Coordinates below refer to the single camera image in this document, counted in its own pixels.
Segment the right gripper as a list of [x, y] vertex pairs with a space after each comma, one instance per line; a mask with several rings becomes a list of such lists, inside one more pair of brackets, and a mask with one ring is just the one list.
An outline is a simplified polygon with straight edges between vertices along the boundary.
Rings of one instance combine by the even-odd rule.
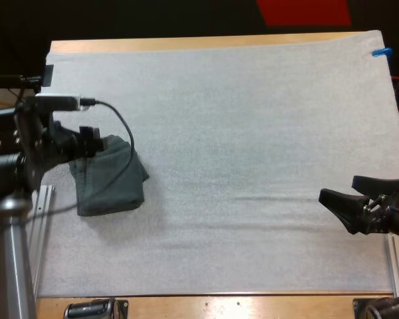
[[399, 236], [399, 179], [355, 175], [352, 188], [363, 195], [324, 188], [320, 190], [319, 203], [352, 235], [393, 233]]

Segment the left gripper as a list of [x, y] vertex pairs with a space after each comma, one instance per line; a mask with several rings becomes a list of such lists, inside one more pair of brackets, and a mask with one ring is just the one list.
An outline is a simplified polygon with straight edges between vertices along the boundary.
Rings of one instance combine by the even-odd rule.
[[91, 158], [104, 150], [100, 130], [91, 126], [80, 126], [78, 131], [73, 131], [54, 121], [51, 138], [59, 153], [68, 161]]

